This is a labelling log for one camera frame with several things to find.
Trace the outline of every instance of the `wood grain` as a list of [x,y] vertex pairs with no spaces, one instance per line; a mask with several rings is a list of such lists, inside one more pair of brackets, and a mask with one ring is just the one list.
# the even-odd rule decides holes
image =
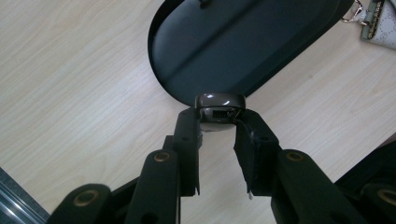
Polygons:
[[[187,108],[152,74],[149,25],[161,1],[0,3],[0,166],[47,211],[72,189],[140,174]],[[336,180],[396,132],[396,51],[337,23],[247,98],[283,148]],[[202,193],[182,223],[273,223],[249,200],[234,131],[205,134]]]

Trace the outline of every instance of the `screw hole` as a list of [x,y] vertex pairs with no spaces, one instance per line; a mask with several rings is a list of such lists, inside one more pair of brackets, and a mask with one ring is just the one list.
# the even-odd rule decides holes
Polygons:
[[377,192],[379,198],[384,202],[396,206],[396,192],[390,189],[379,189]]
[[302,161],[304,156],[297,152],[289,152],[286,154],[286,158],[288,158],[290,161]]
[[84,207],[96,201],[99,192],[96,189],[87,189],[76,196],[73,203],[77,207]]
[[155,154],[154,160],[155,161],[167,161],[170,157],[171,157],[171,155],[169,155],[169,153],[160,152],[160,153]]

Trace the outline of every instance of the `silver metal part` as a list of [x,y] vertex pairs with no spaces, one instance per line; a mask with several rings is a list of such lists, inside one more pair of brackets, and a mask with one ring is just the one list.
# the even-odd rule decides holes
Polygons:
[[0,182],[0,210],[17,223],[41,224],[46,220]]
[[355,10],[355,12],[353,13],[352,17],[350,19],[342,18],[341,21],[350,22],[350,21],[356,21],[357,20],[358,16],[363,12],[364,8],[363,8],[363,4],[361,3],[361,1],[355,0],[355,3],[358,4],[358,7]]
[[202,131],[228,130],[246,110],[245,96],[230,93],[202,94],[195,99],[195,109],[200,115]]

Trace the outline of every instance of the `wooden table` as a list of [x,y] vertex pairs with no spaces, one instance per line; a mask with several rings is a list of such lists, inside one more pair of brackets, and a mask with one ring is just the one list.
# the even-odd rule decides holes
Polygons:
[[[0,3],[0,165],[48,212],[72,189],[115,189],[173,134],[187,108],[153,75],[147,39],[162,1]],[[247,98],[283,148],[309,154],[335,181],[396,132],[396,51],[337,23]],[[204,134],[201,196],[182,223],[272,223],[250,200],[234,130]]]

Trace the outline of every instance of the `black plastic lid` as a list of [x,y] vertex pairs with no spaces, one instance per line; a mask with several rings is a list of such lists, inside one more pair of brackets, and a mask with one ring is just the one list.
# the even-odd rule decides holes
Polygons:
[[166,0],[148,34],[151,67],[186,105],[249,96],[347,12],[353,0]]

